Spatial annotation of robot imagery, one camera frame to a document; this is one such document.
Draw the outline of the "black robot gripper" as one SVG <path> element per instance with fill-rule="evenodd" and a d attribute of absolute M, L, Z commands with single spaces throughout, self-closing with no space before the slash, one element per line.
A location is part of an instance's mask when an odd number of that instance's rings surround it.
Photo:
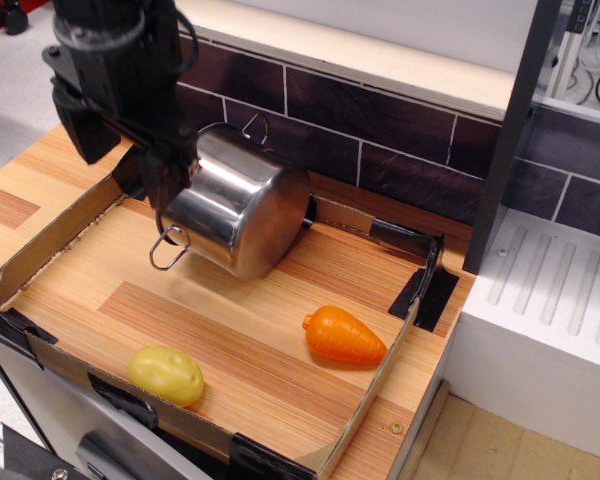
<path fill-rule="evenodd" d="M 199 163 L 197 130 L 175 94 L 198 57 L 182 55 L 181 28 L 193 28 L 182 14 L 57 14 L 59 43 L 43 53 L 56 111 L 87 164 L 123 136 L 148 148 L 142 179 L 154 210 L 191 185 Z"/>

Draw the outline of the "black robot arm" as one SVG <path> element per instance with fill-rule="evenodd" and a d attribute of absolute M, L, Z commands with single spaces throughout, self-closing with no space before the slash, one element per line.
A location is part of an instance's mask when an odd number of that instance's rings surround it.
<path fill-rule="evenodd" d="M 184 57 L 181 28 L 194 29 L 172 1 L 56 1 L 47 48 L 52 98 L 67 134 L 89 164 L 121 138 L 140 154 L 151 206 L 166 209 L 191 184 L 197 129 L 176 86 L 199 51 Z"/>

